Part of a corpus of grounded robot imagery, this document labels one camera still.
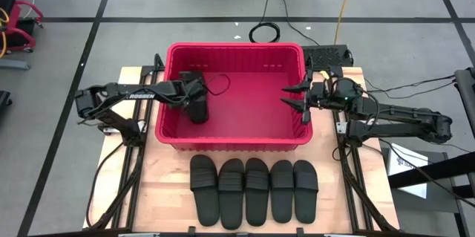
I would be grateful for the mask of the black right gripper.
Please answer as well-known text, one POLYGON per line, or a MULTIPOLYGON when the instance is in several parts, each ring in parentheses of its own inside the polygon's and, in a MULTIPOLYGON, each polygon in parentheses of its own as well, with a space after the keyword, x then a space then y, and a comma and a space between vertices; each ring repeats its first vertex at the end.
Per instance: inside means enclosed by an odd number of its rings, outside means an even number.
POLYGON ((320 108, 321 100, 328 98, 328 91, 325 82, 314 82, 314 64, 312 57, 309 56, 305 59, 305 76, 303 82, 282 88, 283 91, 289 93, 304 93, 303 100, 281 98, 281 101, 292 107, 298 113, 302 114, 302 123, 307 125, 311 121, 311 108, 320 108))

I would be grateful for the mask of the red ribbed plastic bin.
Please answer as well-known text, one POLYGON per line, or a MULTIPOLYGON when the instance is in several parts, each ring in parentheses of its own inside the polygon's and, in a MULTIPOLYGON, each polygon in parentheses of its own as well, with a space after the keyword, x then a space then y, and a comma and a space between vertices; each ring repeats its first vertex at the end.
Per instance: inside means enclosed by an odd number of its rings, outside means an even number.
POLYGON ((155 136, 176 150, 284 152, 308 143, 311 124, 281 98, 305 74, 304 53, 295 43, 177 42, 169 47, 165 80, 181 71, 201 71, 213 91, 209 118, 194 124, 179 108, 160 104, 155 136))

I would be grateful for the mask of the black metal beam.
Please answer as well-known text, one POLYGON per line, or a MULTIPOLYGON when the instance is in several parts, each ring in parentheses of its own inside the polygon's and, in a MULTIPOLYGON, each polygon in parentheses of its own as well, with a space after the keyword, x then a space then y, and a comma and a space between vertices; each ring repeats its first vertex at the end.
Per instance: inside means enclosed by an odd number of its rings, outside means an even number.
POLYGON ((475 152, 390 175, 388 180, 391 188, 401 188, 472 172, 475 172, 475 152))

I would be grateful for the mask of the dark grey side table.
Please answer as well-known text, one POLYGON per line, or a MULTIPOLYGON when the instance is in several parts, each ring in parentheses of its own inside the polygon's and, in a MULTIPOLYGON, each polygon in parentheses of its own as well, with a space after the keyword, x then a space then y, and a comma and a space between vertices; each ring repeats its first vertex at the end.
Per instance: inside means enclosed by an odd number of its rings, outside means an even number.
MULTIPOLYGON (((427 156, 428 160, 434 163, 438 163, 439 161, 443 161, 448 158, 445 153, 423 151, 416 152, 427 156)), ((388 166, 387 159, 390 154, 389 148, 382 148, 382 153, 384 156, 384 164, 385 166, 388 166)), ((455 185, 453 178, 441 179, 437 180, 437 182, 447 189, 452 189, 452 186, 455 185)), ((396 209, 459 213, 456 199, 452 198, 450 194, 433 183, 428 183, 425 185, 427 185, 426 198, 420 198, 419 196, 405 192, 401 189, 391 189, 393 202, 396 209)))

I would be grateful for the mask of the grey padded bar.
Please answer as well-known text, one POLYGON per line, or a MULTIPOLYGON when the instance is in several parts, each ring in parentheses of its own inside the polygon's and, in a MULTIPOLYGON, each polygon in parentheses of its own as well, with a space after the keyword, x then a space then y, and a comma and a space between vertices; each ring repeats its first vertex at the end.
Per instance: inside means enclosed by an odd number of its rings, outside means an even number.
POLYGON ((454 76, 457 90, 475 138, 475 68, 457 70, 454 72, 454 76))

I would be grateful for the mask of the grey metal bar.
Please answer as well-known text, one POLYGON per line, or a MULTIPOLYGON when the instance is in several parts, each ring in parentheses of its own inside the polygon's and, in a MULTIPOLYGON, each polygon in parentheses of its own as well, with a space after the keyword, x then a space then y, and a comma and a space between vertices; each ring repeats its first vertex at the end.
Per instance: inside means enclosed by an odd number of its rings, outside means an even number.
POLYGON ((0 59, 0 69, 29 71, 30 66, 24 61, 0 59))

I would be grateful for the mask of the red rolling mechanic seat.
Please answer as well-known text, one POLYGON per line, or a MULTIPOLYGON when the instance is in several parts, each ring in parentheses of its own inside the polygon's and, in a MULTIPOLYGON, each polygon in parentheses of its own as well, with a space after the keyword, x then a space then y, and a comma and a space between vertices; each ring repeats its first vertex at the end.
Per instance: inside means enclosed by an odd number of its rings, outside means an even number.
POLYGON ((44 16, 35 4, 21 0, 0 0, 0 57, 14 51, 32 53, 36 47, 35 26, 43 27, 44 16), (36 17, 21 17, 21 6, 31 7, 36 17))

